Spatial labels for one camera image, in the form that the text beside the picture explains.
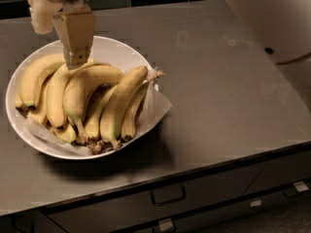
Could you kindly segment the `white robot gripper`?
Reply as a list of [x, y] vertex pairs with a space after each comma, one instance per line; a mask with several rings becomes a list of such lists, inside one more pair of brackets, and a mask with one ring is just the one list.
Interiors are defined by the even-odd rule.
[[87, 4], [79, 6], [64, 3], [62, 7], [61, 3], [67, 1], [75, 0], [27, 0], [34, 31], [43, 35], [52, 32], [54, 27], [63, 46], [66, 65], [72, 70], [88, 61], [93, 43], [95, 15]]

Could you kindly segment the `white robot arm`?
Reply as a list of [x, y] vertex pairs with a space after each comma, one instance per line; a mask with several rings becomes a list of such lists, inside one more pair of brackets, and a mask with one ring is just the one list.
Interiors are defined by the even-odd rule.
[[[70, 69], [85, 64], [95, 16], [88, 0], [27, 0], [36, 33], [55, 31]], [[311, 0], [225, 0], [277, 65], [310, 58]]]

